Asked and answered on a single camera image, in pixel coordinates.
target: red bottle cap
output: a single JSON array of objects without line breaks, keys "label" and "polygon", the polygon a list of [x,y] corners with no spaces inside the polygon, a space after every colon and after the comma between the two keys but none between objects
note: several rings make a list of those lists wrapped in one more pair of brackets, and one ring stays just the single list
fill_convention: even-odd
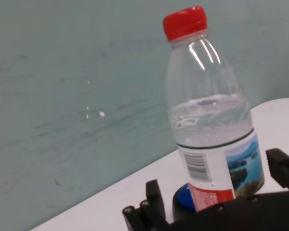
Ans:
[{"label": "red bottle cap", "polygon": [[193,6],[166,16],[164,31],[169,42],[208,28],[207,16],[202,6]]}]

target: screw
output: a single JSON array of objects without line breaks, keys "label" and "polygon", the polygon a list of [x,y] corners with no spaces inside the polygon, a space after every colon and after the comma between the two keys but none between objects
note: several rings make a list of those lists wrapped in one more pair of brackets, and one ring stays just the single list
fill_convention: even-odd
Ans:
[{"label": "screw", "polygon": [[127,207],[124,209],[124,213],[130,213],[132,211],[133,211],[133,209],[131,207]]},{"label": "screw", "polygon": [[252,201],[253,203],[257,202],[257,201],[258,201],[258,197],[257,197],[257,196],[253,197],[253,199],[252,199],[251,201]]},{"label": "screw", "polygon": [[148,206],[149,204],[150,204],[150,203],[149,203],[148,201],[142,201],[142,202],[141,202],[141,205],[142,205],[142,206]]},{"label": "screw", "polygon": [[218,206],[218,207],[217,207],[217,211],[218,211],[218,212],[223,211],[223,206],[222,206],[222,205]]}]

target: white surface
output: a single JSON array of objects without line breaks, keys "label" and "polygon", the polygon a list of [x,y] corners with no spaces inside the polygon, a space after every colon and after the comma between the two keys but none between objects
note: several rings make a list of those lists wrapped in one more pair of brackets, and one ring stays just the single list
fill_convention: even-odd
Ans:
[{"label": "white surface", "polygon": [[[269,176],[265,150],[278,147],[289,154],[289,99],[263,103],[252,109],[252,115],[265,174],[265,184],[259,192],[283,191],[285,189]],[[126,231],[122,209],[128,205],[138,207],[145,199],[145,183],[153,179],[158,180],[167,220],[172,222],[172,196],[186,182],[178,151],[128,176],[33,231]]]}]

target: black mechanical part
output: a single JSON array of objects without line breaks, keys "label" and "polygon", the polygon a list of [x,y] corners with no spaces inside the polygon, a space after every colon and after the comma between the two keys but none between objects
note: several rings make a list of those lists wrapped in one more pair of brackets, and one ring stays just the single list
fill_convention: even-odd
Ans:
[{"label": "black mechanical part", "polygon": [[[289,188],[289,156],[280,149],[266,151],[271,176]],[[126,207],[123,215],[129,231],[289,231],[289,192],[238,198],[195,214],[185,214],[175,222],[165,220],[164,203],[156,180],[146,184],[147,200],[138,209]],[[180,208],[173,200],[174,213]]]},{"label": "black mechanical part", "polygon": [[278,148],[267,150],[266,156],[272,178],[289,189],[289,156]]}]

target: barcode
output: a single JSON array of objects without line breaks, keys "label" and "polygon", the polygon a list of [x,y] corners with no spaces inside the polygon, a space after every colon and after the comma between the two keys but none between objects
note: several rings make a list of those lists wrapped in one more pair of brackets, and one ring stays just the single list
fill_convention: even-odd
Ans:
[{"label": "barcode", "polygon": [[191,178],[211,182],[210,171],[204,154],[184,152],[184,158]]}]

